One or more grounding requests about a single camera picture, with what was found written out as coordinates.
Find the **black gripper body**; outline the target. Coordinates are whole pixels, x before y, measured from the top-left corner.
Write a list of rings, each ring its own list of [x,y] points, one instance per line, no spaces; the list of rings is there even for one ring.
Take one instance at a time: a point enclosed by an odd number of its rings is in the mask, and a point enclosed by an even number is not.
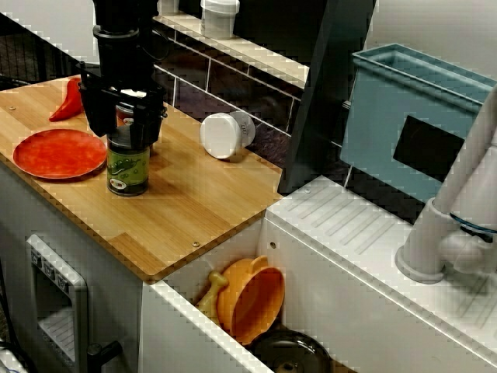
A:
[[[162,113],[165,113],[165,89],[155,81],[155,73],[146,71],[125,71],[114,75],[116,69],[104,74],[98,64],[81,62],[78,64],[81,72],[79,92],[81,101],[83,95],[106,95],[116,100],[116,105],[125,104],[135,108],[137,104],[144,106],[162,104]]]

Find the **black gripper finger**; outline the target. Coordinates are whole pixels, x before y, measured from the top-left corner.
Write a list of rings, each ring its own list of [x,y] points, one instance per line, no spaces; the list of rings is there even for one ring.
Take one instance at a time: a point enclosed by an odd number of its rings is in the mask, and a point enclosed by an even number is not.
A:
[[[116,100],[106,95],[83,95],[82,104],[90,129],[102,137],[116,130]]]
[[[162,104],[141,105],[134,108],[134,122],[130,128],[132,148],[146,148],[158,140],[162,124]]]

